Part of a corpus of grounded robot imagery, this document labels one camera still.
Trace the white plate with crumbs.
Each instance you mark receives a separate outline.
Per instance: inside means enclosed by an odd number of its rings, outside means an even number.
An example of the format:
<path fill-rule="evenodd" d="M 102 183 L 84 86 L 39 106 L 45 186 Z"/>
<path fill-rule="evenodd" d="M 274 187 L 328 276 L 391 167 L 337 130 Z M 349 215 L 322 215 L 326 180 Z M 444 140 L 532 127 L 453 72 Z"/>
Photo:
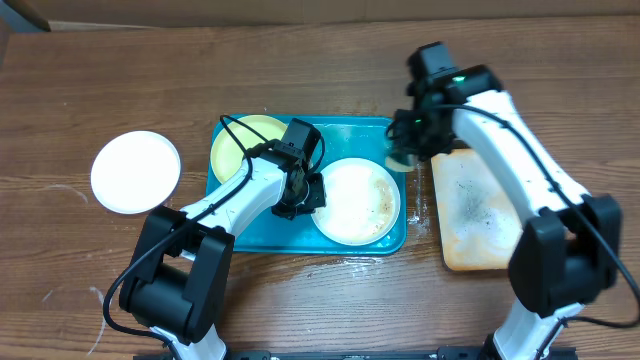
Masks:
<path fill-rule="evenodd" d="M 345 158 L 327 165 L 321 175 L 325 205 L 312 219 L 330 240 L 364 246 L 383 238 L 400 215 L 396 181 L 381 165 L 363 158 Z"/>

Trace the green yellow sponge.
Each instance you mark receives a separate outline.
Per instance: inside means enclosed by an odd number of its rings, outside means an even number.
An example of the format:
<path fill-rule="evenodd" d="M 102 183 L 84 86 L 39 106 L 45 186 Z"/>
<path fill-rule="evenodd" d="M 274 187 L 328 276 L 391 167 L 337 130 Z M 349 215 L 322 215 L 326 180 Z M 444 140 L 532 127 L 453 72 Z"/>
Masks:
<path fill-rule="evenodd" d="M 394 152 L 385 158 L 385 166 L 394 172 L 412 172 L 416 166 L 415 156 Z"/>

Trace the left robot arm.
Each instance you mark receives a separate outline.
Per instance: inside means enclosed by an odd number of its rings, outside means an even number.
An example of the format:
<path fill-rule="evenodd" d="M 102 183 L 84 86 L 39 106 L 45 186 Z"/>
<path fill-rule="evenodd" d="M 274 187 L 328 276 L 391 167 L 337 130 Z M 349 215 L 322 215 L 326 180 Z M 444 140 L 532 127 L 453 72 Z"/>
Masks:
<path fill-rule="evenodd" d="M 220 316 L 236 238 L 265 210 L 293 219 L 324 204 L 311 157 L 318 143 L 270 140 L 243 152 L 238 171 L 202 200 L 145 220 L 131 263 L 109 292 L 175 359 L 224 359 Z"/>

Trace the yellow plate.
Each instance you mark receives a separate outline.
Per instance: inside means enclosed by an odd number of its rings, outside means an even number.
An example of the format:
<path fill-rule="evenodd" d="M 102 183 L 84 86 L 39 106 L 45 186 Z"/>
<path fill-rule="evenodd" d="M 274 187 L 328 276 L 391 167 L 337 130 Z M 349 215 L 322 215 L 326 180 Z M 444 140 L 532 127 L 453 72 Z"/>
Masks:
<path fill-rule="evenodd" d="M 284 135 L 287 125 L 280 120 L 267 115 L 247 115 L 240 117 L 234 115 L 242 123 L 248 125 L 264 139 L 254 134 L 237 122 L 227 121 L 228 127 L 246 149 L 250 149 L 259 143 L 269 140 L 280 140 Z M 243 153 L 236 142 L 221 128 L 214 136 L 210 152 L 210 162 L 214 176 L 219 183 L 226 182 L 241 167 Z"/>

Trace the white plate with brown sauce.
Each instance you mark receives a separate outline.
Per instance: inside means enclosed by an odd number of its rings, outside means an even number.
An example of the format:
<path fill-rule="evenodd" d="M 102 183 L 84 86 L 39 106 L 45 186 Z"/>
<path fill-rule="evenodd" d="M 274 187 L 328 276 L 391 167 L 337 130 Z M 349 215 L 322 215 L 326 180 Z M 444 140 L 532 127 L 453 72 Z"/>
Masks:
<path fill-rule="evenodd" d="M 96 199 L 119 214 L 146 212 L 167 200 L 181 175 L 176 147 L 151 131 L 132 131 L 107 143 L 90 173 Z"/>

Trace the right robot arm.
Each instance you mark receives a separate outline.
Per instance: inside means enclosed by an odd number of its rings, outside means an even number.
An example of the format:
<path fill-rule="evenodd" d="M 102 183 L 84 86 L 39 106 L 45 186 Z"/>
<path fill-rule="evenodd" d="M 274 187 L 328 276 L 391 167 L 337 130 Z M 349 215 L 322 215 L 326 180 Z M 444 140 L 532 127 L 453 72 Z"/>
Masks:
<path fill-rule="evenodd" d="M 551 158 L 510 94 L 484 65 L 414 65 L 409 110 L 387 128 L 403 164 L 451 151 L 460 139 L 488 166 L 523 231 L 508 263 L 516 300 L 481 359 L 544 359 L 566 324 L 617 276 L 621 209 L 593 197 Z"/>

